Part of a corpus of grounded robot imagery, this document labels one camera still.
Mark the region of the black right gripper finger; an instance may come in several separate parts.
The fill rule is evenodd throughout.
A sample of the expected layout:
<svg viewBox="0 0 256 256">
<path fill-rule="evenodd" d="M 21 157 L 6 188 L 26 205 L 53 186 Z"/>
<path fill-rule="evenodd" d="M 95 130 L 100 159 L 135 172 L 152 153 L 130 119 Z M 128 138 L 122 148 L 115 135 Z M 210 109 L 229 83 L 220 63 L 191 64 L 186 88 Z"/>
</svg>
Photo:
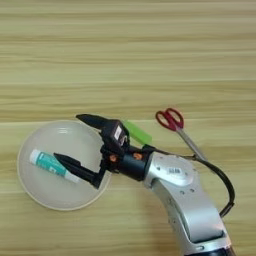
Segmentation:
<svg viewBox="0 0 256 256">
<path fill-rule="evenodd" d="M 100 162 L 100 169 L 98 172 L 93 172 L 85 168 L 81 163 L 67 155 L 55 153 L 54 157 L 62 164 L 71 174 L 89 182 L 94 188 L 98 189 L 104 178 L 106 167 L 103 162 Z"/>
<path fill-rule="evenodd" d="M 98 115 L 92 114 L 78 114 L 76 116 L 77 119 L 82 121 L 83 123 L 96 128 L 98 130 L 110 130 L 111 129 L 111 122 L 109 119 L 104 118 Z"/>
</svg>

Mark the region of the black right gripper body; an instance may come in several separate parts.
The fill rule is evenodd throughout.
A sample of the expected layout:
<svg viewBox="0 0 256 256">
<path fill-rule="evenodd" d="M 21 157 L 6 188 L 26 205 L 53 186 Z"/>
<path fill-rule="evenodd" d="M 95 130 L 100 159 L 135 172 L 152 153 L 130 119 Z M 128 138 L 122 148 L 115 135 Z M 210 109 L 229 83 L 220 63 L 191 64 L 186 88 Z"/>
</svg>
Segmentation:
<svg viewBox="0 0 256 256">
<path fill-rule="evenodd" d="M 133 180 L 143 181 L 147 174 L 147 164 L 155 148 L 144 145 L 142 148 L 128 146 L 120 153 L 103 146 L 100 150 L 106 169 L 112 173 L 121 173 Z"/>
</svg>

